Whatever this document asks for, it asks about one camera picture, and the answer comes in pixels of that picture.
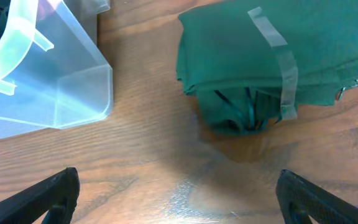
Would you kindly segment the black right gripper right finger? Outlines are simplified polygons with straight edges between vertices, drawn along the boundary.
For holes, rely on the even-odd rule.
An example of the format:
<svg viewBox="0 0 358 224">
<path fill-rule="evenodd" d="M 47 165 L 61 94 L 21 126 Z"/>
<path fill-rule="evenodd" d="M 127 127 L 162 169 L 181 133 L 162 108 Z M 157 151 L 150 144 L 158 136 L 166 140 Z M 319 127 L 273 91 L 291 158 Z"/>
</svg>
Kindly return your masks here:
<svg viewBox="0 0 358 224">
<path fill-rule="evenodd" d="M 281 170 L 275 192 L 285 224 L 358 224 L 357 207 L 290 170 Z"/>
</svg>

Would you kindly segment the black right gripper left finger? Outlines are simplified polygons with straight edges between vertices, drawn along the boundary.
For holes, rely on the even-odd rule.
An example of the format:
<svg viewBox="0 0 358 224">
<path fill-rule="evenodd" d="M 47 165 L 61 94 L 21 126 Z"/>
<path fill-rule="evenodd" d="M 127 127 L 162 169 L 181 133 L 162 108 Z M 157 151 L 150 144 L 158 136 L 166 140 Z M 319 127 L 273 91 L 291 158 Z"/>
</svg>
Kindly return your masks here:
<svg viewBox="0 0 358 224">
<path fill-rule="evenodd" d="M 33 223 L 43 214 L 43 223 L 70 223 L 79 193 L 78 172 L 67 167 L 1 201 L 0 223 Z"/>
</svg>

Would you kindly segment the dark green garment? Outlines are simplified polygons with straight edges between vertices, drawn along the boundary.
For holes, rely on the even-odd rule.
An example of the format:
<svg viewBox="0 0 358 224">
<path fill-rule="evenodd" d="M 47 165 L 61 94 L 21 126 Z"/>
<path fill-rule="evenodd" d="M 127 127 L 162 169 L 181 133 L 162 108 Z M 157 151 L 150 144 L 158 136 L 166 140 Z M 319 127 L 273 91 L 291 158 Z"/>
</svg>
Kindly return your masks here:
<svg viewBox="0 0 358 224">
<path fill-rule="evenodd" d="M 256 133 L 358 85 L 358 0 L 221 1 L 179 21 L 177 78 L 216 132 Z"/>
</svg>

